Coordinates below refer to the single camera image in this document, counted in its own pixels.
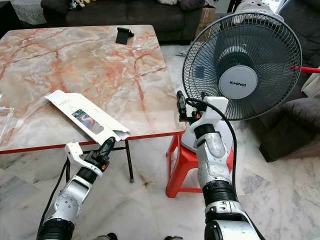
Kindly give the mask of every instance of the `electric fan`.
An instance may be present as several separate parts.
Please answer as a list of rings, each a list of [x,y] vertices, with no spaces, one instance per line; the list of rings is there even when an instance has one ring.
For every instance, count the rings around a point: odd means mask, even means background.
[[[239,7],[247,12],[236,11],[205,28],[184,60],[187,96],[200,100],[205,92],[228,99],[221,111],[229,120],[252,119],[275,108],[300,75],[302,50],[297,36],[281,16],[261,3],[245,1]],[[226,123],[219,121],[214,129],[230,149],[232,136]],[[187,123],[181,143],[195,152],[195,140]]]

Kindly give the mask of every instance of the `gray sofa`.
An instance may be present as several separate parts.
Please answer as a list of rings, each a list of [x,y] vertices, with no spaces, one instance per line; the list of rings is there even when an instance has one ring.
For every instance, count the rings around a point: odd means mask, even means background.
[[[320,1],[288,0],[279,14],[296,33],[302,65],[320,66]],[[302,73],[295,88],[276,109],[251,121],[267,162],[320,156],[320,99],[301,92],[309,74]]]
[[[69,0],[42,0],[49,27],[152,25],[159,42],[194,39],[205,0],[164,5],[157,0],[98,0],[81,10],[69,10]]]

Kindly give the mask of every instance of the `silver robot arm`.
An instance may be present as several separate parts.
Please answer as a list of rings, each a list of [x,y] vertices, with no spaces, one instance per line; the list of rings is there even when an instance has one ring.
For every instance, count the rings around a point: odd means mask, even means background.
[[[222,113],[228,104],[224,97],[203,96],[203,101]],[[259,240],[230,180],[227,149],[219,131],[222,117],[207,104],[198,104],[193,117],[187,116],[182,92],[177,93],[180,121],[189,122],[186,136],[195,136],[193,147],[198,159],[198,181],[205,201],[205,240]]]
[[[56,200],[48,208],[40,223],[37,240],[70,240],[75,229],[76,218],[97,177],[102,177],[109,165],[109,153],[114,148],[115,138],[106,140],[98,151],[91,151],[84,160],[79,143],[68,143],[64,150],[71,162],[81,168],[61,189]],[[112,235],[103,236],[112,240]]]

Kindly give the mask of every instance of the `toy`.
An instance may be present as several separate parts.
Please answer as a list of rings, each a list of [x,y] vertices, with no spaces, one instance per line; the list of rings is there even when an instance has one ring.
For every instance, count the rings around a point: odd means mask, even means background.
[[[85,7],[84,0],[71,0],[70,9],[80,10]]]

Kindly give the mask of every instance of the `fan grille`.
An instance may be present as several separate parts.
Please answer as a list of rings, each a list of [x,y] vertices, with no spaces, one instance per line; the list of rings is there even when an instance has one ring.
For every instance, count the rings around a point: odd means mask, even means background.
[[[183,64],[183,86],[190,98],[201,99],[202,92],[223,96],[221,75],[233,66],[248,66],[256,72],[257,87],[245,98],[229,99],[225,115],[250,119],[289,95],[301,64],[300,43],[285,23],[264,13],[238,13],[216,21],[193,42]]]

